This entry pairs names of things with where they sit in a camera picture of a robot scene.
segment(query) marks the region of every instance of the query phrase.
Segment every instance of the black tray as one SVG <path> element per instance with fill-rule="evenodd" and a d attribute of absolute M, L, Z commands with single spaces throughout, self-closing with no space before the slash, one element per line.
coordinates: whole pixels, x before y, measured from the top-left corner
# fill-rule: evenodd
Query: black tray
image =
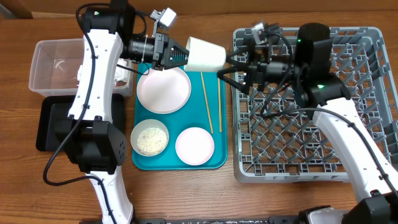
<path fill-rule="evenodd" d="M 36 149 L 40 151 L 55 151 L 60 142 L 55 136 L 54 125 L 57 121 L 66 119 L 75 96 L 48 96 L 42 103 L 39 128 L 37 130 Z M 120 94 L 112 95 L 113 124 L 124 133 L 124 98 Z"/>

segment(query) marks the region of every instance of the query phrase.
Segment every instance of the blue tray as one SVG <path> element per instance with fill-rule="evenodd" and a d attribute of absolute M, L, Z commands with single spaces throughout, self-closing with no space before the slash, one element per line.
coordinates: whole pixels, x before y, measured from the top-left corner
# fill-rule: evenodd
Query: blue tray
<path fill-rule="evenodd" d="M 144 73 L 147 68 L 139 65 L 138 70 Z M 170 114 L 155 114 L 143 107 L 136 97 L 136 107 L 134 113 L 134 126 L 145 119 L 156 119 L 164 123 L 169 131 L 169 143 L 159 155 L 152 157 L 141 156 L 134 150 L 132 152 L 133 163 L 142 170 L 182 170 L 182 169 L 217 169 L 221 167 L 227 158 L 227 129 L 226 129 L 226 109 L 225 109 L 225 83 L 221 81 L 221 119 L 223 132 L 220 133 L 218 117 L 218 83 L 216 73 L 203 73 L 206 85 L 207 100 L 213 122 L 212 134 L 215 142 L 213 156 L 206 163 L 200 166 L 190 166 L 182 162 L 175 152 L 175 141 L 178 135 L 185 129 L 199 127 L 209 133 L 210 125 L 207 117 L 205 97 L 199 72 L 187 72 L 191 81 L 192 90 L 187 103 L 178 111 Z"/>

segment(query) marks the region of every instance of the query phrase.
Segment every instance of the clear plastic container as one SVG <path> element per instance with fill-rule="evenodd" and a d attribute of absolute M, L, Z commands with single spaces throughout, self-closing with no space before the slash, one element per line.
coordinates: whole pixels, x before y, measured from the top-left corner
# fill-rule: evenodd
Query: clear plastic container
<path fill-rule="evenodd" d="M 37 43 L 30 66 L 29 89 L 43 96 L 75 95 L 77 73 L 83 63 L 83 39 L 42 40 Z M 113 93 L 132 95 L 133 73 L 118 82 Z"/>

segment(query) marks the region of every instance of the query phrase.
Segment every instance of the dish rack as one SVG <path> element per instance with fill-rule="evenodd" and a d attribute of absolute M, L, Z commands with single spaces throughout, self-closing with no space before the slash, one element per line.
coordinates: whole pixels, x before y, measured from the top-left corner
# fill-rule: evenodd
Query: dish rack
<path fill-rule="evenodd" d="M 295 50 L 299 28 L 280 28 Z M 375 27 L 333 27 L 331 72 L 348 87 L 362 122 L 387 160 L 398 169 L 397 90 L 382 33 Z M 237 29 L 233 50 L 251 38 L 250 29 Z M 272 46 L 273 56 L 288 55 L 283 41 Z M 247 55 L 234 56 L 240 62 Z M 243 82 L 243 74 L 231 74 Z M 252 88 L 248 95 L 232 88 L 234 175 L 240 182 L 349 182 L 335 150 L 305 113 L 263 120 L 260 110 L 267 93 Z M 266 112 L 298 108 L 290 87 L 273 97 Z"/>

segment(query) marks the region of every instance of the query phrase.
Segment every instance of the rice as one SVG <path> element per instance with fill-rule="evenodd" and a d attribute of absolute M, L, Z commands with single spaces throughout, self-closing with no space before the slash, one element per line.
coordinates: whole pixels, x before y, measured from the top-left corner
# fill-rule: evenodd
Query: rice
<path fill-rule="evenodd" d="M 147 128 L 138 135 L 137 146 L 147 155 L 160 153 L 167 145 L 167 136 L 160 128 Z"/>

